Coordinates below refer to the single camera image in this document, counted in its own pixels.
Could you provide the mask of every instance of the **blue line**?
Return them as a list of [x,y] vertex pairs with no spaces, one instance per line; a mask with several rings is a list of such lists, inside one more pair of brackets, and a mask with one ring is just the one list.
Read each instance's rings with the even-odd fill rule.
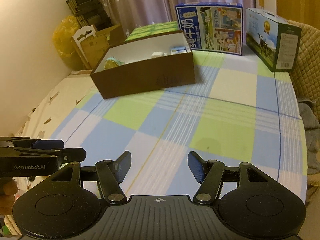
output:
[[97,108],[97,106],[102,102],[103,100],[101,100],[91,111],[90,113],[86,116],[86,118],[84,118],[82,120],[82,122],[78,125],[78,127],[72,132],[72,134],[69,136],[69,138],[65,141],[65,143],[67,143],[67,141],[71,138],[71,136],[73,136],[73,134],[76,132],[76,130],[78,130],[78,128],[81,126],[81,124],[83,124],[83,122],[88,118],[88,116],[93,112],[94,109]]
[[220,99],[220,98],[211,98],[211,97],[207,97],[207,96],[195,95],[195,94],[190,94],[190,93],[186,93],[186,92],[172,91],[172,90],[168,90],[168,89],[165,89],[164,91],[171,92],[171,93],[182,94],[182,95],[189,95],[189,96],[196,96],[196,97],[201,97],[201,98],[214,99],[214,100],[218,100],[218,101],[222,101],[222,102],[228,102],[228,103],[233,103],[233,104],[237,104],[237,105],[241,105],[241,106],[249,106],[249,107],[253,107],[253,108],[256,108],[256,109],[260,109],[260,110],[265,110],[265,111],[268,111],[268,112],[272,112],[272,113],[275,113],[275,114],[278,114],[278,115],[281,114],[281,115],[284,115],[284,116],[287,116],[287,117],[292,117],[293,119],[301,120],[301,119],[298,118],[298,117],[295,117],[295,116],[292,116],[292,115],[288,115],[288,114],[282,114],[282,113],[280,113],[280,112],[279,112],[279,103],[278,103],[278,111],[273,111],[273,110],[265,109],[265,108],[258,107],[258,106],[250,106],[250,105],[246,105],[246,104],[242,104],[242,103],[238,103],[238,102],[232,102],[232,101],[228,101],[228,100],[223,100],[223,99]]
[[273,75],[274,75],[274,77],[275,77],[276,96],[277,96],[277,105],[278,105],[278,118],[279,118],[279,166],[278,166],[278,176],[277,176],[277,181],[279,181],[280,164],[281,164],[281,125],[280,125],[279,98],[278,98],[276,74],[273,73]]

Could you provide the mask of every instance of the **cow illustration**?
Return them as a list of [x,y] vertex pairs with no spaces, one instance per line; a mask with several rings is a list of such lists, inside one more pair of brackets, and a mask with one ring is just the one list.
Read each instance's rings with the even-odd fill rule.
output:
[[259,33],[258,33],[258,35],[259,35],[260,48],[261,48],[260,53],[261,53],[261,55],[263,53],[265,57],[268,57],[268,55],[269,55],[269,45],[263,40],[263,36],[262,35],[260,35]]

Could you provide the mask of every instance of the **gray cloth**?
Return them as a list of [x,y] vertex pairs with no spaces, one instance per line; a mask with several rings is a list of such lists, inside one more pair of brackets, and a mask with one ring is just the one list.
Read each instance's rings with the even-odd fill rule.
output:
[[306,134],[307,152],[308,152],[308,174],[320,173],[320,124],[314,115],[312,109],[316,105],[314,101],[304,98],[297,98],[300,116],[303,120],[303,126]]

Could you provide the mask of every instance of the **blue milk box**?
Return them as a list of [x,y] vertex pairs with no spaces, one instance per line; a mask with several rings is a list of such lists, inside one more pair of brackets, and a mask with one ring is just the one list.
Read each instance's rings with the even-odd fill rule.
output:
[[180,30],[192,50],[242,55],[242,4],[192,2],[176,6]]

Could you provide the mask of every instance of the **table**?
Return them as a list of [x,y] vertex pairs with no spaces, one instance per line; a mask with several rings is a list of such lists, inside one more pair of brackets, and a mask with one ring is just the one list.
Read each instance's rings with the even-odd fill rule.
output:
[[[140,27],[128,39],[176,29]],[[289,75],[272,73],[246,46],[243,54],[194,51],[194,85],[106,100],[91,90],[51,138],[86,149],[82,165],[129,150],[127,196],[193,196],[187,155],[195,151],[227,166],[251,162],[305,201],[305,134]],[[234,188],[226,183],[222,195]]]

